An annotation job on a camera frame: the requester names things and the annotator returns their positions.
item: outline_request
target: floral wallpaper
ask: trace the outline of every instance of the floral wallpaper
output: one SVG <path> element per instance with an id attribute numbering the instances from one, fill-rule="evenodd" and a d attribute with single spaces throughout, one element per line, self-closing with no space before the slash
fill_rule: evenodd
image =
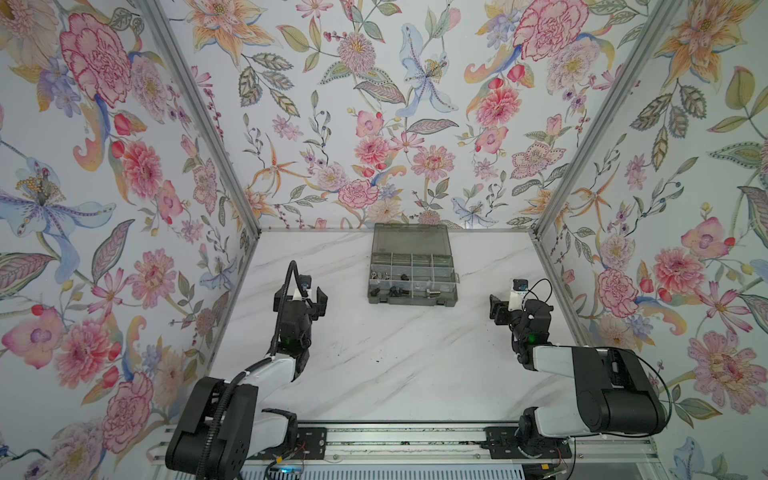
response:
<path id="1" fill-rule="evenodd" d="M 210 364 L 253 233 L 166 62 L 131 0 L 0 0 L 2 478 L 139 478 Z"/>
<path id="2" fill-rule="evenodd" d="M 651 0 L 164 2 L 265 228 L 530 227 Z"/>
<path id="3" fill-rule="evenodd" d="M 680 480 L 768 475 L 767 19 L 682 2 L 544 238 L 582 333 L 667 383 L 654 438 Z"/>

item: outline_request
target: marble tabletop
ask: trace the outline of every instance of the marble tabletop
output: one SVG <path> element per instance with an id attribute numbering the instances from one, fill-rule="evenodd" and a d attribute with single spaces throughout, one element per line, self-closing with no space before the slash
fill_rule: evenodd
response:
<path id="1" fill-rule="evenodd" d="M 369 304 L 372 241 L 372 233 L 265 232 L 210 375 L 231 378 L 268 350 L 273 295 L 295 260 L 328 295 L 328 309 L 313 324 L 303 374 L 264 408 L 302 420 L 513 420 L 573 388 L 572 380 L 523 369 L 509 329 L 488 318 L 489 294 L 503 298 L 512 278 L 533 285 L 545 276 L 527 233 L 450 233 L 461 277 L 452 308 Z M 548 285 L 536 293 L 544 299 Z M 554 296 L 550 304 L 550 340 L 573 344 Z"/>

